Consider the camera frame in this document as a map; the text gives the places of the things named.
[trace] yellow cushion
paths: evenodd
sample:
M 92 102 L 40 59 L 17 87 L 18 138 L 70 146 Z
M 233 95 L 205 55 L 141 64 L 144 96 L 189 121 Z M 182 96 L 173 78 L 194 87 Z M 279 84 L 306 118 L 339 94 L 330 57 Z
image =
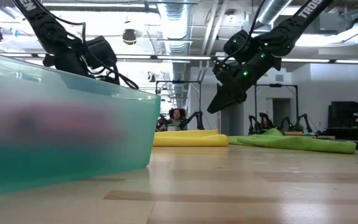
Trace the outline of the yellow cushion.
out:
M 228 146 L 226 135 L 218 130 L 164 131 L 154 136 L 153 146 Z

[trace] doorway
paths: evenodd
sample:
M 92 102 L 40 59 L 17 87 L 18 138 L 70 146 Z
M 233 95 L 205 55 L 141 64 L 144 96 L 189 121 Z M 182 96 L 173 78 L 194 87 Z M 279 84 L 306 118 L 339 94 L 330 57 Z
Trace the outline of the doorway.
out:
M 273 124 L 280 127 L 282 120 L 285 117 L 290 117 L 293 122 L 291 114 L 291 99 L 290 98 L 273 98 Z M 285 123 L 283 130 L 288 130 L 288 124 Z

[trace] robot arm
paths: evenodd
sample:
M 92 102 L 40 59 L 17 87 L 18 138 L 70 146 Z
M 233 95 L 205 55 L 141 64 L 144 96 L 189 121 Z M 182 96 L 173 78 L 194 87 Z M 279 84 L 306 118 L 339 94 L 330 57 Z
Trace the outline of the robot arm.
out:
M 244 30 L 234 34 L 223 48 L 229 56 L 214 64 L 213 72 L 222 85 L 217 86 L 216 96 L 209 105 L 208 112 L 215 113 L 235 103 L 242 103 L 247 98 L 246 91 L 263 74 L 272 67 L 280 70 L 281 57 L 291 52 L 306 28 L 332 1 L 307 0 L 294 16 L 255 38 L 251 37 L 253 26 L 250 35 Z M 226 63 L 230 57 L 234 57 L 238 65 Z
M 262 127 L 265 128 L 265 126 L 264 126 L 264 119 L 265 119 L 265 120 L 267 121 L 267 125 L 268 125 L 270 128 L 275 128 L 275 126 L 273 125 L 273 122 L 269 119 L 269 116 L 268 116 L 267 114 L 260 112 L 260 113 L 259 113 L 259 116 L 260 116 L 260 125 L 261 125 Z
M 289 130 L 289 131 L 293 131 L 293 130 L 294 130 L 294 126 L 291 124 L 291 121 L 290 121 L 290 118 L 289 118 L 289 117 L 285 117 L 285 118 L 281 121 L 281 125 L 280 125 L 280 128 L 279 128 L 278 130 L 283 131 L 284 122 L 287 122 L 287 124 L 288 124 L 288 130 Z
M 296 120 L 296 124 L 295 124 L 295 129 L 300 129 L 300 124 L 299 122 L 301 121 L 301 118 L 303 118 L 305 120 L 306 123 L 306 130 L 308 130 L 308 133 L 312 133 L 313 130 L 311 129 L 310 125 L 309 125 L 309 121 L 308 121 L 308 115 L 307 114 L 303 114 L 301 116 L 298 117 L 298 119 Z
M 156 126 L 156 130 L 157 131 L 160 131 L 160 129 L 161 129 L 161 127 L 163 126 L 163 125 L 168 125 L 168 120 L 164 117 L 164 115 L 162 115 L 162 114 L 160 114 L 160 119 L 158 119 L 158 121 L 157 121 L 157 126 Z
M 248 135 L 258 133 L 260 131 L 260 124 L 259 124 L 258 120 L 256 119 L 256 117 L 252 116 L 252 115 L 248 115 L 248 119 L 249 119 Z M 254 122 L 255 122 L 255 128 L 252 125 L 252 120 L 254 120 Z
M 204 126 L 203 126 L 203 112 L 202 112 L 202 111 L 196 111 L 196 112 L 194 112 L 189 118 L 181 120 L 181 121 L 180 121 L 180 124 L 179 124 L 179 128 L 183 129 L 184 127 L 186 127 L 186 125 L 189 124 L 190 121 L 191 121 L 194 117 L 197 119 L 197 129 L 198 129 L 198 130 L 204 130 Z
M 88 78 L 99 78 L 94 75 L 101 73 L 92 73 L 88 67 L 92 69 L 104 67 L 103 71 L 107 69 L 109 73 L 100 78 L 101 80 L 119 85 L 119 77 L 121 77 L 128 86 L 139 89 L 134 82 L 118 72 L 116 54 L 103 36 L 86 41 L 85 23 L 76 24 L 64 21 L 50 13 L 39 3 L 39 0 L 11 1 L 23 13 L 41 46 L 47 52 L 43 61 L 45 66 L 51 67 L 54 65 L 58 70 Z M 82 39 L 67 32 L 58 20 L 71 25 L 83 26 Z M 115 74 L 114 78 L 109 77 L 110 73 Z M 70 83 L 71 80 L 68 79 L 64 81 L 67 85 L 72 85 L 73 83 Z

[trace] green fabric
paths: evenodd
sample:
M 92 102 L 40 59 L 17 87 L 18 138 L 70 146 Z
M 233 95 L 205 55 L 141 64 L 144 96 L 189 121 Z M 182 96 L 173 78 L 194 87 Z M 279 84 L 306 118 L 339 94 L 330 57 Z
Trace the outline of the green fabric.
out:
M 338 142 L 302 136 L 284 136 L 277 129 L 270 129 L 263 134 L 251 136 L 230 136 L 229 144 L 345 154 L 354 154 L 356 151 L 356 144 L 354 142 Z

